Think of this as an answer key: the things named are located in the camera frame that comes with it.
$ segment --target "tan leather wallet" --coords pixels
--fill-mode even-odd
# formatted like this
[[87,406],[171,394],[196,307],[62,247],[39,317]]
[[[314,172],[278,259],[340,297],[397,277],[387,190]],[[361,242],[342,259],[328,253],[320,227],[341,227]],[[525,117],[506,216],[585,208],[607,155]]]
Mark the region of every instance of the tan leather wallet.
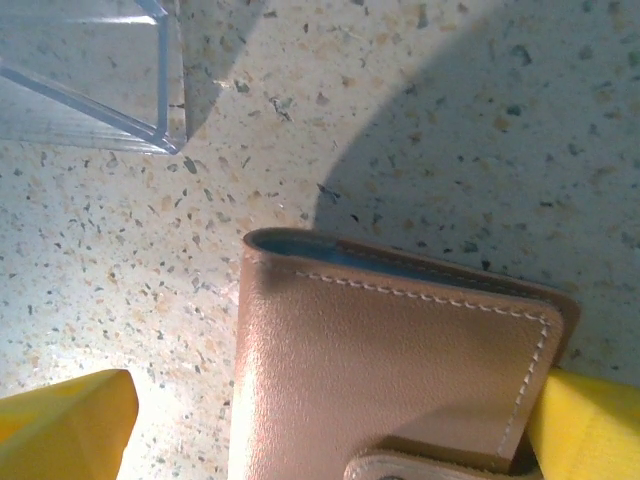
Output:
[[523,434],[578,317],[539,285],[316,232],[252,232],[229,478],[540,478]]

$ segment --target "transparent plastic case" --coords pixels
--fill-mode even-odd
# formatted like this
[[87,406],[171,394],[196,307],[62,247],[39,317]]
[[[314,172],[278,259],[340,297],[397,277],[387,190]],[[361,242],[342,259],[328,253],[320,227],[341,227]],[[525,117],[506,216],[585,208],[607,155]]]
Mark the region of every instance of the transparent plastic case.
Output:
[[0,137],[177,153],[178,0],[0,0]]

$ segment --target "yellow plastic piece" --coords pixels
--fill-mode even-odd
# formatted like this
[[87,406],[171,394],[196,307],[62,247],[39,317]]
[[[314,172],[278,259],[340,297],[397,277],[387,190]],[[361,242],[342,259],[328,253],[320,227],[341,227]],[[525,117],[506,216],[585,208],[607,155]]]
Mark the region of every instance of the yellow plastic piece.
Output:
[[115,480],[137,415],[126,370],[0,399],[0,479]]
[[529,438],[545,480],[640,479],[640,390],[553,369]]

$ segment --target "speckled countertop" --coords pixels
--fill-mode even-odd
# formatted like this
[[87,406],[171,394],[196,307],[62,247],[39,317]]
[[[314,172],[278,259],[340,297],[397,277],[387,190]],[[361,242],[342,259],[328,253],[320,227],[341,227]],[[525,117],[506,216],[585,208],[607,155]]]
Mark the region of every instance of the speckled countertop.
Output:
[[0,395],[131,370],[123,479],[225,479],[241,236],[316,226],[570,292],[640,385],[640,5],[189,0],[175,157],[0,144]]

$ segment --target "terrazzo surface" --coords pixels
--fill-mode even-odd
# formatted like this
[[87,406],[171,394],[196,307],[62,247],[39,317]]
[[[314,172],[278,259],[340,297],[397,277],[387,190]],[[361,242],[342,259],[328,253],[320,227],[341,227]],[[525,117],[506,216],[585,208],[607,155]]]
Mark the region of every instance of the terrazzo surface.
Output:
[[119,478],[225,479],[240,239],[274,225],[559,287],[563,366],[640,386],[639,4],[182,8],[181,154],[0,144],[0,396],[127,368]]

